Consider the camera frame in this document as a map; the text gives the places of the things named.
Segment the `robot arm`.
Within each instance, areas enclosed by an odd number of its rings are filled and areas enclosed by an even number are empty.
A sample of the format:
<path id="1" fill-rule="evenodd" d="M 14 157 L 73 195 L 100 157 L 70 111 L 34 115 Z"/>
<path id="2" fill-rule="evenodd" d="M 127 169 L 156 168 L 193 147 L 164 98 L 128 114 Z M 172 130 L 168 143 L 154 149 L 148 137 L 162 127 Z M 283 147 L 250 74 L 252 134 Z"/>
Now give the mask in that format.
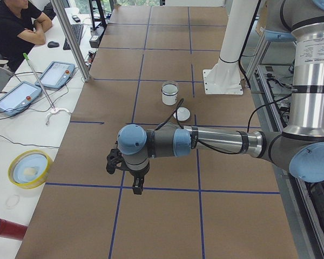
<path id="1" fill-rule="evenodd" d="M 141 194 L 150 159 L 188 155 L 208 148 L 222 154 L 264 159 L 306 182 L 324 180 L 324 1 L 270 1 L 266 23 L 271 41 L 296 42 L 289 123 L 277 132 L 243 132 L 164 122 L 154 130 L 123 127 L 107 156 L 106 170 L 128 171 Z"/>

